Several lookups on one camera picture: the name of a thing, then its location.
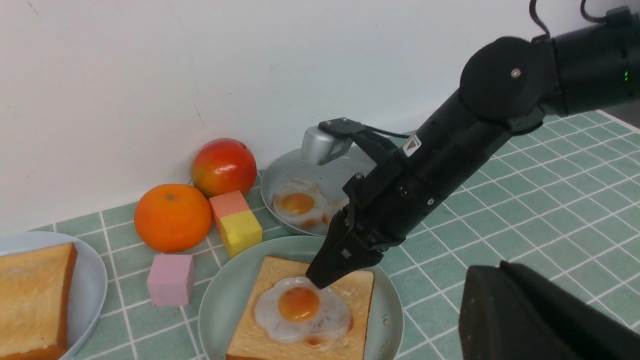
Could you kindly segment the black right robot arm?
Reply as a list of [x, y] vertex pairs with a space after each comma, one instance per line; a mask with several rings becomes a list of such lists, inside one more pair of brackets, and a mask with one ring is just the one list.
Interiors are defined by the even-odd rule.
[[[343, 185], [349, 202], [306, 271], [318, 289], [379, 264], [512, 137], [546, 116], [572, 116], [639, 98], [639, 15], [626, 6], [592, 26], [478, 50], [458, 89], [401, 147], [383, 132], [336, 118], [310, 128], [306, 161], [326, 164], [351, 142], [374, 162]], [[466, 360], [637, 360], [639, 335], [526, 265], [471, 265], [458, 319]]]

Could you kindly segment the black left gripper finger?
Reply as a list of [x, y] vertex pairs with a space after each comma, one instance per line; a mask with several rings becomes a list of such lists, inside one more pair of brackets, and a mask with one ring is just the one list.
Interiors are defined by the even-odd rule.
[[637, 360], [638, 333], [521, 263], [472, 265], [458, 319], [465, 360]]

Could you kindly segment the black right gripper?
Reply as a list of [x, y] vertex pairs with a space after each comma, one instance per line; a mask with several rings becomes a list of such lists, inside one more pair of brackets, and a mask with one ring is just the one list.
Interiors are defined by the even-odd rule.
[[403, 146], [372, 131], [351, 137], [375, 167], [343, 186], [349, 204], [334, 214], [305, 272], [318, 289], [379, 264], [385, 249], [401, 244], [453, 193], [447, 158], [420, 137], [410, 136]]

